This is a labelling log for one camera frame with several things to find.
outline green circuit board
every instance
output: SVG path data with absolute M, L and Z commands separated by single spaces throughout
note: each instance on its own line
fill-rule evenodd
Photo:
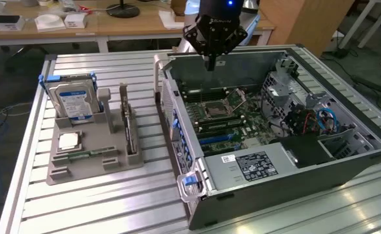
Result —
M 213 131 L 208 130 L 208 134 L 232 135 L 230 140 L 201 145 L 205 156 L 267 145 L 271 140 L 276 139 L 277 136 L 269 126 L 268 118 L 260 111 L 257 98 L 258 95 L 245 94 L 237 88 L 225 99 L 185 103 L 197 135 L 205 130 L 202 122 L 209 122 L 209 125 L 218 124 L 218 128 L 214 128 Z M 241 123 L 236 127 L 226 127 L 226 124 L 222 124 L 224 122 L 237 123 L 238 120 Z

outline barcode label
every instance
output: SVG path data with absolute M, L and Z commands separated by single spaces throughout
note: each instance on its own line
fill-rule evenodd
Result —
M 226 155 L 222 156 L 222 162 L 228 163 L 228 162 L 234 162 L 236 161 L 236 155 Z

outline motherboard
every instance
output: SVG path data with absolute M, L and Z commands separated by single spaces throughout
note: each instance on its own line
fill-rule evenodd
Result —
M 184 99 L 205 156 L 267 145 L 276 139 L 253 88 L 190 92 Z

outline side panel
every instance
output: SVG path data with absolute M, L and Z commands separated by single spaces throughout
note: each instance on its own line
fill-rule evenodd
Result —
M 197 210 L 190 217 L 189 229 L 204 228 L 340 186 L 380 160 L 381 155 L 377 157 L 360 157 L 272 180 L 261 185 L 236 190 L 232 193 L 209 197 L 198 204 Z

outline floor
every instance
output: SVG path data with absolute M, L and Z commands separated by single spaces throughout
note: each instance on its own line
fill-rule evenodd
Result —
M 356 16 L 347 17 L 341 26 L 340 31 L 348 32 Z M 363 24 L 361 29 L 371 25 L 371 21 Z M 160 48 L 168 49 L 178 44 L 177 39 L 160 40 Z M 11 61 L 10 64 L 15 67 L 14 73 L 5 71 L 5 61 L 10 55 L 18 51 L 21 47 L 13 46 L 11 52 L 5 53 L 0 50 L 0 107 L 10 106 L 15 103 L 30 102 L 35 94 L 35 88 L 38 84 L 38 75 L 43 65 L 43 54 L 39 51 L 30 51 L 22 58 Z M 98 46 L 95 43 L 81 43 L 81 48 L 74 49 L 71 44 L 54 44 L 45 45 L 46 50 L 51 54 L 78 54 L 78 53 L 97 53 Z M 153 49 L 154 45 L 150 40 L 140 41 L 116 41 L 110 43 L 112 51 L 132 51 L 132 50 L 148 50 Z M 336 59 L 331 54 L 324 54 L 328 59 L 335 59 L 344 66 L 348 73 L 355 77 L 371 79 L 381 83 L 381 28 L 375 34 L 364 49 L 356 47 L 356 43 L 352 43 L 352 53 L 357 53 L 357 57 L 348 55 L 344 59 Z M 332 60 L 327 60 L 328 66 L 337 72 L 337 74 L 352 83 L 349 75 L 343 71 L 340 65 Z M 376 103 L 377 96 L 375 92 L 359 85 L 357 90 L 363 93 L 368 99 Z M 30 109 L 30 106 L 21 106 L 10 110 L 10 114 L 25 112 Z M 23 134 L 26 130 L 29 115 L 9 117 L 7 125 L 9 130 L 6 133 L 0 131 L 0 181 L 3 184 L 3 190 L 0 194 L 7 193 L 7 187 L 10 185 L 15 162 L 19 153 L 19 147 L 23 140 Z M 5 195 L 0 195 L 0 213 L 3 209 Z

